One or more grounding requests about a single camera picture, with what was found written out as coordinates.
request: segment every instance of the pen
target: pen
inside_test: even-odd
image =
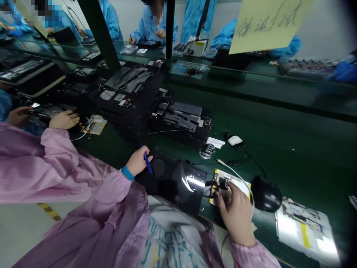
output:
[[[151,167],[151,165],[150,165],[148,156],[147,156],[147,154],[146,154],[145,152],[144,152],[144,158],[145,158],[146,165],[148,166],[148,169],[149,169],[150,174],[154,174],[154,172],[152,171],[152,167]]]

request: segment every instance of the worker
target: worker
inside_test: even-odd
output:
[[[113,5],[108,0],[99,0],[99,5],[103,12],[105,23],[107,24],[111,38],[123,40],[123,35],[119,27],[118,16]],[[89,29],[79,29],[78,32],[82,37],[93,37],[92,31]]]
[[[202,12],[207,0],[187,0],[185,8],[185,16],[183,19],[181,43],[186,44],[191,36],[196,37],[199,23],[202,17]],[[208,11],[206,14],[206,20],[203,22],[200,35],[201,38],[209,38],[209,32],[213,21],[213,15],[215,12],[217,0],[211,0],[209,2]]]
[[[9,93],[11,89],[12,89],[11,85],[0,82],[0,122],[6,122],[11,110],[13,109],[12,96]],[[23,114],[24,110],[21,108],[16,109],[16,112],[18,114],[23,115],[25,117],[25,119],[22,120],[21,125],[18,125],[17,127],[21,128],[22,130],[28,133],[40,137],[44,132],[45,128],[39,124],[35,124],[30,120],[26,120],[29,116]]]
[[[1,22],[4,28],[10,33],[12,31],[21,31],[22,33],[33,31],[33,29],[27,24],[11,0],[0,0],[0,10],[6,14],[11,15],[13,19],[13,22],[8,22],[3,17],[1,18]]]
[[[90,199],[57,222],[13,268],[32,267],[221,267],[214,230],[166,200],[147,196],[133,181],[145,167],[143,146],[120,171],[107,176]],[[230,234],[234,267],[279,268],[254,238],[252,205],[234,184],[219,209]]]
[[[20,129],[26,109],[31,107],[19,107],[0,122],[0,204],[88,200],[116,169],[73,146],[67,129],[79,123],[78,114],[55,115],[39,138]]]
[[[130,44],[142,41],[166,41],[166,0],[141,0],[145,5],[138,29],[131,34]],[[174,20],[173,42],[177,42],[179,28]]]
[[[219,49],[222,45],[231,45],[233,40],[233,35],[235,31],[235,27],[237,25],[238,18],[232,20],[228,23],[219,35],[217,35],[212,43],[211,48]],[[299,52],[301,48],[301,40],[300,38],[295,35],[291,40],[289,46],[285,48],[276,48],[270,51],[269,55],[272,57],[283,57],[283,56],[293,56]]]
[[[38,15],[45,17],[45,27],[47,28],[48,34],[69,27],[79,43],[82,41],[74,22],[67,13],[62,10],[62,6],[53,4],[52,1],[54,0],[33,1],[35,10],[38,11]]]

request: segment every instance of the computer mouse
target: computer mouse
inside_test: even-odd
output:
[[[282,194],[279,188],[267,178],[255,176],[251,181],[251,190],[255,207],[267,212],[277,211],[282,204]]]

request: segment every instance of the handwritten sign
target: handwritten sign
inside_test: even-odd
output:
[[[243,0],[229,54],[287,47],[315,0]]]

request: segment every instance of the small part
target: small part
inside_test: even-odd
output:
[[[211,143],[207,143],[205,145],[203,145],[200,149],[200,156],[203,159],[211,159],[212,155],[215,153],[215,147],[213,144]]]

